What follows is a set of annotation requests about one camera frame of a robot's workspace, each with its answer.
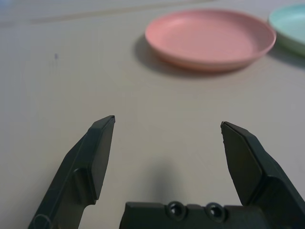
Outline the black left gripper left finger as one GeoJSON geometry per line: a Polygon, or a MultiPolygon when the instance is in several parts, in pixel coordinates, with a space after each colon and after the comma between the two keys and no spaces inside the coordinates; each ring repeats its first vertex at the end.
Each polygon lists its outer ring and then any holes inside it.
{"type": "Polygon", "coordinates": [[[77,229],[83,212],[99,199],[109,161],[113,115],[92,124],[64,157],[30,229],[77,229]]]}

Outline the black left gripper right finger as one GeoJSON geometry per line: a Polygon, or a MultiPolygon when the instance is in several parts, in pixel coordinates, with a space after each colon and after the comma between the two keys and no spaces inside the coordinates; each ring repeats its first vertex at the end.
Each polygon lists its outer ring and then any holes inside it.
{"type": "Polygon", "coordinates": [[[256,136],[221,123],[228,170],[243,206],[258,207],[273,229],[303,229],[305,202],[256,136]]]}

